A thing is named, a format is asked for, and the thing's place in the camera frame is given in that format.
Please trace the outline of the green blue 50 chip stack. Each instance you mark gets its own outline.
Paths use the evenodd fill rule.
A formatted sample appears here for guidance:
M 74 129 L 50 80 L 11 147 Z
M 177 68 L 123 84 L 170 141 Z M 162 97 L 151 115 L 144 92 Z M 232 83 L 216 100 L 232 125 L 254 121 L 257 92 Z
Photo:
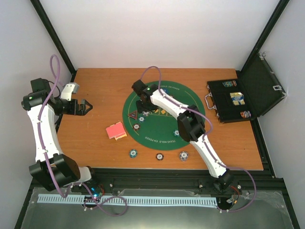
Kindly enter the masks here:
M 138 152 L 137 152 L 136 149 L 130 150 L 130 152 L 129 152 L 129 157 L 130 158 L 135 158 L 135 157 L 137 157 L 137 155 L 138 155 Z

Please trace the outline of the triangular all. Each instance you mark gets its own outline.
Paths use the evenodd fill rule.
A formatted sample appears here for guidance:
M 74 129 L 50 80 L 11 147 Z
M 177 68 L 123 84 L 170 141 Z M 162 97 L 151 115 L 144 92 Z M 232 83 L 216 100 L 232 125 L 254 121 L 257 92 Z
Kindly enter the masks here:
M 134 120 L 137 120 L 137 118 L 138 118 L 138 111 L 135 110 L 135 111 L 129 113 L 129 114 L 128 114 L 128 117 L 129 117 L 129 118 L 132 118 L 132 119 L 134 119 Z

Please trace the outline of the brown 100 chip stack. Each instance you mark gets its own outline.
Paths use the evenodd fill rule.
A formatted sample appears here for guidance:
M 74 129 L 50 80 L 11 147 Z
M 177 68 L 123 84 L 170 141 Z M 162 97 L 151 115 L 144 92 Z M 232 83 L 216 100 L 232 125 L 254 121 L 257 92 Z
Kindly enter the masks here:
M 158 161 L 161 161 L 161 160 L 164 159 L 164 155 L 163 155 L 162 153 L 158 153 L 158 154 L 156 155 L 156 159 L 157 159 Z

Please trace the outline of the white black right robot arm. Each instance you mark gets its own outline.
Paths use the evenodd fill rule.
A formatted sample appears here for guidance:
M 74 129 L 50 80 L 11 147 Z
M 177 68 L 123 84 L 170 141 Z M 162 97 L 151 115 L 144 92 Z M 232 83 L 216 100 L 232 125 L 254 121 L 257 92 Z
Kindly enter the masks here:
M 142 80 L 134 82 L 132 89 L 140 98 L 136 102 L 139 112 L 162 108 L 177 120 L 180 137 L 197 150 L 210 175 L 215 178 L 215 190 L 225 192 L 231 186 L 234 177 L 213 149 L 205 131 L 203 119 L 206 117 L 199 112 L 197 106 L 183 104 L 169 96 L 159 85 L 148 86 Z

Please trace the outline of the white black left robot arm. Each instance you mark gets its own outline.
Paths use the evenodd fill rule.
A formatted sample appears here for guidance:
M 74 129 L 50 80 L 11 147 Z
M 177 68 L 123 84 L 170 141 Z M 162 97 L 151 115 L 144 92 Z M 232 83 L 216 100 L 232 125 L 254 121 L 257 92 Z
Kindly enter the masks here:
M 21 102 L 31 120 L 36 143 L 35 164 L 29 167 L 30 174 L 48 191 L 74 182 L 82 182 L 89 192 L 96 191 L 99 180 L 94 177 L 93 169 L 79 167 L 63 153 L 54 120 L 59 115 L 84 116 L 93 106 L 84 99 L 78 102 L 72 98 L 79 89 L 77 83 L 66 84 L 59 97 L 53 96 L 46 79 L 32 80 L 31 87 L 32 93 L 24 96 Z

